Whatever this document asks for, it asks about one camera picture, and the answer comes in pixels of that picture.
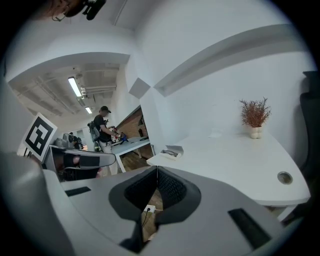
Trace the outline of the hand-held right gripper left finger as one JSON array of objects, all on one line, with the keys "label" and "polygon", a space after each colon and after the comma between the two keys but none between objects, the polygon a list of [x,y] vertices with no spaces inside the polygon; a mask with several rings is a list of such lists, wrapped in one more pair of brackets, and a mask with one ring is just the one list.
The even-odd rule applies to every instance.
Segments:
[{"label": "hand-held right gripper left finger", "polygon": [[155,185],[156,167],[103,178],[60,182],[45,169],[46,189],[75,256],[156,256],[157,241],[143,243],[142,210],[135,202]]}]

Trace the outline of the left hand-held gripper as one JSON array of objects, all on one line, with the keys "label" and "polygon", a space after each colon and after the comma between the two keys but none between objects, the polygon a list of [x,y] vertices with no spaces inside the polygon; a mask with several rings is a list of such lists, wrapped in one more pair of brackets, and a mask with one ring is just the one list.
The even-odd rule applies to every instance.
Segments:
[{"label": "left hand-held gripper", "polygon": [[60,182],[94,179],[100,168],[116,161],[113,153],[72,150],[69,136],[40,113],[22,137],[17,155],[55,172]]}]

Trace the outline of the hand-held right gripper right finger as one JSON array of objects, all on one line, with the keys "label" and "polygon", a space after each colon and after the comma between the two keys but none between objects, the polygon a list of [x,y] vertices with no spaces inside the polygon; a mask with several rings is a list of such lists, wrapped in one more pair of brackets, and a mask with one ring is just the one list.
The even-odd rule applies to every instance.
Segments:
[{"label": "hand-held right gripper right finger", "polygon": [[222,181],[157,168],[163,210],[143,256],[283,256],[300,225],[288,226],[265,207]]}]

